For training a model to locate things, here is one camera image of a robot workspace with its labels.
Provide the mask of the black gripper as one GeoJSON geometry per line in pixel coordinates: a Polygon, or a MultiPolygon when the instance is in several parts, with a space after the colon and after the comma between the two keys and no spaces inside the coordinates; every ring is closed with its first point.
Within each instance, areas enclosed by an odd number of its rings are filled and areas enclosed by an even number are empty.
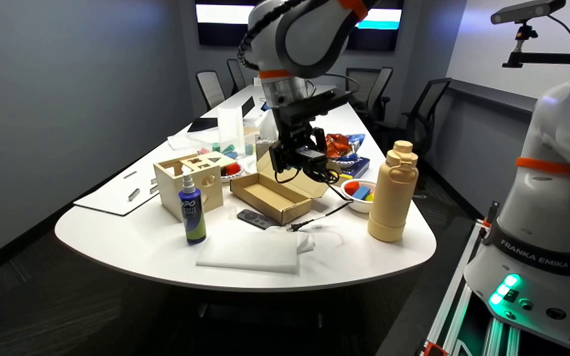
{"type": "Polygon", "coordinates": [[[277,174],[295,168],[314,182],[334,182],[336,172],[328,166],[324,131],[312,127],[318,115],[344,105],[346,91],[328,89],[324,93],[273,105],[277,143],[269,147],[271,166],[277,174]]]}

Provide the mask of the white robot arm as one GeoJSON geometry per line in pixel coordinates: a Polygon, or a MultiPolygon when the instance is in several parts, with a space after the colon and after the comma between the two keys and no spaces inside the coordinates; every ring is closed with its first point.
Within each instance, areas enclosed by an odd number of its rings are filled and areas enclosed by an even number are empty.
{"type": "Polygon", "coordinates": [[[295,168],[324,184],[338,180],[328,166],[324,131],[311,125],[344,105],[348,95],[328,89],[305,95],[299,79],[324,76],[344,50],[352,28],[376,0],[261,0],[249,14],[237,60],[255,70],[271,107],[277,141],[269,147],[277,174],[295,168]]]}

